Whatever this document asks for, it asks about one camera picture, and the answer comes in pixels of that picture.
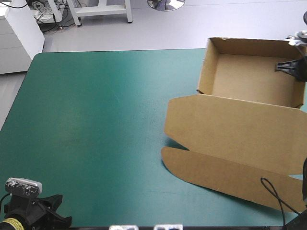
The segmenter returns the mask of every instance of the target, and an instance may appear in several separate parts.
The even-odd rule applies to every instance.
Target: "black clamp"
[[[301,59],[279,62],[276,65],[275,71],[282,71],[284,73],[294,76],[298,81],[307,81],[307,57]]]

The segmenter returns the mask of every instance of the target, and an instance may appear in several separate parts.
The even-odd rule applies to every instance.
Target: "black cable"
[[[279,196],[278,194],[274,194],[274,192],[272,192],[271,189],[269,189],[267,187],[267,185],[265,185],[265,183],[263,181],[266,181],[267,183],[269,183],[269,185],[273,188],[273,190],[276,192],[275,187],[273,186],[273,184],[266,178],[261,178],[260,179],[262,185],[269,191],[269,193],[271,193],[276,199],[278,199],[278,201],[282,202],[284,205],[286,205],[291,211],[295,212],[296,214],[300,215],[300,213],[298,211],[296,211],[294,208],[292,208],[290,205],[288,205],[286,202],[284,202]]]
[[[4,200],[4,198],[6,198],[6,197],[9,196],[9,195],[10,195],[10,193],[5,194],[5,195],[1,198],[1,200],[0,200],[0,213],[1,213],[2,201]]]
[[[80,5],[80,7],[82,7],[82,5],[81,5],[80,1],[79,1],[79,0],[77,0],[77,2],[78,2],[78,4]]]
[[[280,206],[280,210],[282,211],[282,216],[283,216],[283,225],[285,226],[285,225],[286,225],[286,218],[285,218],[285,216],[284,216],[283,205],[282,205],[281,199],[280,199],[280,197],[279,197],[279,195],[278,195],[278,193],[277,193],[275,187],[274,187],[274,186],[272,185],[272,183],[271,183],[268,179],[266,179],[266,178],[263,178],[263,177],[262,177],[262,178],[260,179],[260,181],[261,181],[262,185],[263,185],[263,186],[264,186],[274,197],[276,197],[276,198],[278,199],[278,203],[279,203],[279,206]],[[271,188],[273,189],[273,191],[275,192],[275,194],[264,184],[263,181],[266,181],[267,183],[269,183],[269,185],[271,186]]]
[[[11,7],[11,8],[15,8],[15,9],[21,9],[21,8],[26,7],[28,5],[28,3],[26,3],[24,6],[17,7],[17,6],[7,5],[7,4],[3,3],[2,1],[0,1],[0,3],[7,6],[7,7]]]
[[[54,16],[54,14],[52,15],[52,17],[53,17],[53,20],[54,20],[54,26],[51,29],[49,29],[49,30],[42,31],[43,33],[46,33],[46,32],[48,32],[50,30],[53,30],[54,28],[56,28],[58,26],[57,23],[56,23],[56,18]]]

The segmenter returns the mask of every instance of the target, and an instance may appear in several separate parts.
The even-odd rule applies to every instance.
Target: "cardboard flap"
[[[307,114],[198,94],[168,104],[165,133],[191,151],[284,175],[301,174]]]
[[[162,158],[168,170],[186,182],[280,209],[277,199],[260,182],[260,178],[265,177],[273,183],[281,199],[297,211],[306,209],[302,201],[302,182],[298,179],[170,147],[162,149]]]

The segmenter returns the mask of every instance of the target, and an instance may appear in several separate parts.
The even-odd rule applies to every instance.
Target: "cardboard box lid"
[[[187,149],[283,175],[301,174],[307,114],[205,94],[170,100],[165,133]]]
[[[184,181],[279,209],[277,199],[260,182],[260,178],[265,177],[295,210],[306,209],[302,200],[302,182],[298,179],[170,147],[162,149],[162,158],[168,170]]]
[[[296,108],[205,94],[172,99],[165,133],[189,151],[163,148],[165,166],[184,181],[279,208],[260,183],[273,182],[299,211],[307,156],[307,114]]]
[[[297,49],[288,41],[210,38],[198,91],[299,108],[304,103],[305,83],[275,71],[278,62],[301,58]]]

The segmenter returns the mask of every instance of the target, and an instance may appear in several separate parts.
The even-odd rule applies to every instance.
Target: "metal bracket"
[[[183,230],[182,224],[160,224],[156,225],[153,230]]]
[[[109,230],[139,230],[136,225],[111,225]]]

